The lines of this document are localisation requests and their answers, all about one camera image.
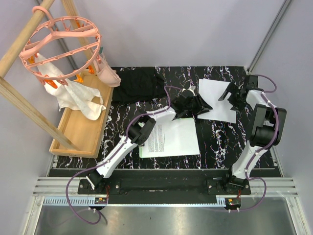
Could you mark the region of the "white paper stack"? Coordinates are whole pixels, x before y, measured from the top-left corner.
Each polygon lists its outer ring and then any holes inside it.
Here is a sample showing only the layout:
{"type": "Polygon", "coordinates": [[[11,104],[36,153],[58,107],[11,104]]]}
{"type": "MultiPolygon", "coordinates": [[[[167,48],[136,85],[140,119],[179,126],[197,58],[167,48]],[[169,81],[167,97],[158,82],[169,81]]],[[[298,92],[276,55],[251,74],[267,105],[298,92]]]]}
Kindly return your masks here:
{"type": "Polygon", "coordinates": [[[226,98],[218,101],[229,83],[210,79],[199,80],[199,94],[213,108],[208,113],[198,115],[199,119],[236,123],[236,112],[231,110],[232,105],[229,101],[226,98]]]}

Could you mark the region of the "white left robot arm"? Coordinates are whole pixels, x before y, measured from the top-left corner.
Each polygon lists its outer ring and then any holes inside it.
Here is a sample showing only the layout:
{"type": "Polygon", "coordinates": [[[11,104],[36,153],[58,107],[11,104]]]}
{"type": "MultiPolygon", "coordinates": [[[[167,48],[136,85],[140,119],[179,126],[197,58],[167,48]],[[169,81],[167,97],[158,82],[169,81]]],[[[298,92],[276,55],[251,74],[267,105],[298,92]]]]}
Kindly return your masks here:
{"type": "Polygon", "coordinates": [[[181,89],[178,96],[170,99],[163,108],[142,112],[134,117],[127,126],[117,146],[97,166],[92,167],[86,179],[92,192],[100,194],[105,190],[105,179],[111,177],[117,165],[126,155],[139,145],[145,143],[153,132],[153,128],[161,122],[170,122],[186,114],[200,115],[210,112],[213,108],[204,99],[189,89],[181,89]]]}

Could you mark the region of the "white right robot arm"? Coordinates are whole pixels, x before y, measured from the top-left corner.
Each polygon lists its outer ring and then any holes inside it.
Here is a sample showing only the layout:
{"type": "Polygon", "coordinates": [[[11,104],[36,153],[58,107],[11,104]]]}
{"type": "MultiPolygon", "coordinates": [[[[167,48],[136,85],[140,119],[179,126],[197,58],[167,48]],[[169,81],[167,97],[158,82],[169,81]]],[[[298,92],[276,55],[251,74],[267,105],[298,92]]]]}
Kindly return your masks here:
{"type": "Polygon", "coordinates": [[[221,188],[228,194],[240,192],[248,186],[250,174],[260,157],[279,144],[287,110],[275,106],[267,94],[277,90],[275,82],[260,74],[248,75],[241,86],[231,82],[219,101],[227,99],[232,110],[239,112],[248,104],[253,108],[246,130],[246,145],[238,160],[222,179],[221,188]]]}

